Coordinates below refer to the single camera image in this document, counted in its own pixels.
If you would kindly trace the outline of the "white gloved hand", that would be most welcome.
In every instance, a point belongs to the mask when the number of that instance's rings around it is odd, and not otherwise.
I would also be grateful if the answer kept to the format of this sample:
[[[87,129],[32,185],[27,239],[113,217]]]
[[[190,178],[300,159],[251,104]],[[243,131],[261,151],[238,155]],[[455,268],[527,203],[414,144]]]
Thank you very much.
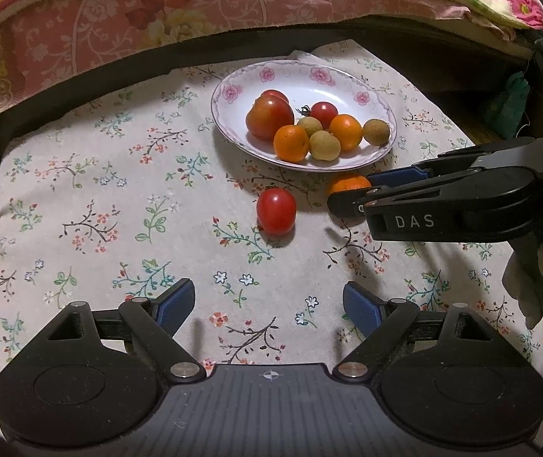
[[[533,243],[537,246],[535,251],[529,244],[519,252],[513,247],[503,275],[503,286],[518,302],[529,330],[543,320],[543,238]]]

